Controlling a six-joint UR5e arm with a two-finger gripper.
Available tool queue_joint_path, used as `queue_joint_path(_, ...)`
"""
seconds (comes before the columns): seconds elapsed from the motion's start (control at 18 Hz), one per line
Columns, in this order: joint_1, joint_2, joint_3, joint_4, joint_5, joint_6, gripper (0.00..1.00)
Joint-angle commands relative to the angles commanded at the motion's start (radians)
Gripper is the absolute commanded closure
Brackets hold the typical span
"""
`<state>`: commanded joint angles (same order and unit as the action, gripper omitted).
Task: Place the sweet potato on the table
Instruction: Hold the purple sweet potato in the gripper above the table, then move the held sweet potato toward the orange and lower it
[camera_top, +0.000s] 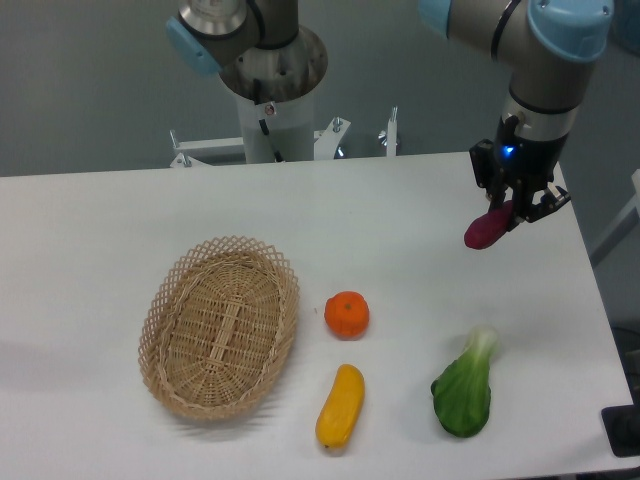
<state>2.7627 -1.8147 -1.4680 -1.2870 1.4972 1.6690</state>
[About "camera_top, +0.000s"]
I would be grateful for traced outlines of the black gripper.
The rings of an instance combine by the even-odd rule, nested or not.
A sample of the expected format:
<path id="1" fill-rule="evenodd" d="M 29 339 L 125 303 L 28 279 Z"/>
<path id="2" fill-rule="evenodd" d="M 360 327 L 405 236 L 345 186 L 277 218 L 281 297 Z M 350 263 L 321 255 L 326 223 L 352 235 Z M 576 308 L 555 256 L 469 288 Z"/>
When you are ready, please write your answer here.
<path id="1" fill-rule="evenodd" d="M 556 213 L 571 201 L 567 190 L 551 182 L 568 134 L 534 140 L 524 137 L 523 127 L 517 116 L 500 120 L 493 141 L 483 139 L 469 150 L 476 184 L 486 191 L 488 213 L 500 210 L 507 189 L 513 189 L 509 231 Z"/>

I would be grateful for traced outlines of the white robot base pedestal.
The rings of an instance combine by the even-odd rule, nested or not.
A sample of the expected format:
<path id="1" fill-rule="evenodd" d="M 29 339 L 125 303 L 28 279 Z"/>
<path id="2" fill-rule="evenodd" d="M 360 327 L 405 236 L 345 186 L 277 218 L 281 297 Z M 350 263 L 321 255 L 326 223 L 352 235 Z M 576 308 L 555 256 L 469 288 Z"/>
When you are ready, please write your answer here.
<path id="1" fill-rule="evenodd" d="M 256 104 L 234 96 L 248 164 L 314 159 L 314 95 Z"/>

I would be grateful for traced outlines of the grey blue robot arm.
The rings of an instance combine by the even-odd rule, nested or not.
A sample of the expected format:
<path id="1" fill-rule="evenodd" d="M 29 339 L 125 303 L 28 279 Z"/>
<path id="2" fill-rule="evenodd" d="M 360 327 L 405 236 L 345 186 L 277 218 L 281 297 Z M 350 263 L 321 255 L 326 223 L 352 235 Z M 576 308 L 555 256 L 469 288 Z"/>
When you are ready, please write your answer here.
<path id="1" fill-rule="evenodd" d="M 470 150 L 475 181 L 489 208 L 468 228 L 476 246 L 569 202 L 554 168 L 605 50 L 610 1 L 422 1 L 433 30 L 487 52 L 512 71 L 493 140 Z M 294 1 L 183 1 L 166 24 L 183 61 L 217 75 L 259 111 L 258 127 L 279 102 L 302 97 L 323 79 L 322 42 L 298 20 Z"/>

